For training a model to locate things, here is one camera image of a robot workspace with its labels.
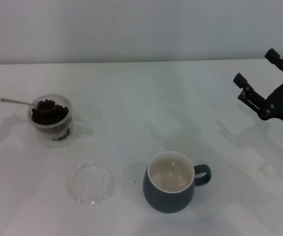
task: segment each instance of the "white wall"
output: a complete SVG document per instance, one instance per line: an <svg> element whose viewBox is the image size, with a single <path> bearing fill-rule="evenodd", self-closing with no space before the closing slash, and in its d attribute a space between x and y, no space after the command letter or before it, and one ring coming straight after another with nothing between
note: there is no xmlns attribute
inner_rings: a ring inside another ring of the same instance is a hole
<svg viewBox="0 0 283 236"><path fill-rule="evenodd" d="M0 0L0 63L283 54L283 0Z"/></svg>

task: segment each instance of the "glass cup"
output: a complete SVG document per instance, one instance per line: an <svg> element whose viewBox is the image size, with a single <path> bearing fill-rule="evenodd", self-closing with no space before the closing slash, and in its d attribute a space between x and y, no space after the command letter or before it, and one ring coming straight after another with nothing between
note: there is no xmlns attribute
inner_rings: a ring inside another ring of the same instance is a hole
<svg viewBox="0 0 283 236"><path fill-rule="evenodd" d="M90 135L88 124L81 120L79 114L72 109L71 102L64 96L58 94L44 95L32 103L43 100L52 100L56 104L68 108L68 114L64 119L49 125L37 124L32 120L32 106L29 107L27 117L31 130L35 132L38 140L48 147L60 147L70 144L77 137L86 138Z"/></svg>

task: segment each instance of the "spoon handle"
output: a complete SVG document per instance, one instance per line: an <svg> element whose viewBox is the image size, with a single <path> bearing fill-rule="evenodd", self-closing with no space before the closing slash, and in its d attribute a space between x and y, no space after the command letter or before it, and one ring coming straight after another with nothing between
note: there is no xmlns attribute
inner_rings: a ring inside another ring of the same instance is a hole
<svg viewBox="0 0 283 236"><path fill-rule="evenodd" d="M24 105L32 106L31 103L11 100L11 99L2 98L2 97L0 97L0 102L9 102L9 103L17 103L17 104L24 104Z"/></svg>

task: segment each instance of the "spoon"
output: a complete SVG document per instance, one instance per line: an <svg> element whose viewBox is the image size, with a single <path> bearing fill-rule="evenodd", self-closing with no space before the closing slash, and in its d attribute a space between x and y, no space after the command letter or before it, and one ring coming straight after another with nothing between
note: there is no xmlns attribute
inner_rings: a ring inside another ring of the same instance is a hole
<svg viewBox="0 0 283 236"><path fill-rule="evenodd" d="M21 101L17 101L17 100L11 100L11 99L7 99L7 98L2 98L0 97L0 102L8 102L8 103L16 103L16 104L23 104L23 105L28 105L28 106L32 106L34 109L38 110L38 103L39 102L35 102L35 103L28 103L28 102L21 102ZM42 111L42 110L38 110L38 112L49 112L53 109L54 107L52 107L50 110L47 111Z"/></svg>

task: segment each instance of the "table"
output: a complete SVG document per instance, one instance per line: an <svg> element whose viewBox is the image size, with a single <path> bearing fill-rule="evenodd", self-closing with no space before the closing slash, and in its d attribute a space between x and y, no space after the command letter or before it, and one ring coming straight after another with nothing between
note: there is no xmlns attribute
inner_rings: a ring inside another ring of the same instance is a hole
<svg viewBox="0 0 283 236"><path fill-rule="evenodd" d="M0 95L67 96L93 134L42 147L27 107L0 103L0 236L283 236L283 122L261 121L237 99L240 72L267 97L283 74L265 59L0 65ZM175 150L206 163L212 179L175 214L142 193L147 163ZM98 162L116 190L96 206L66 185Z"/></svg>

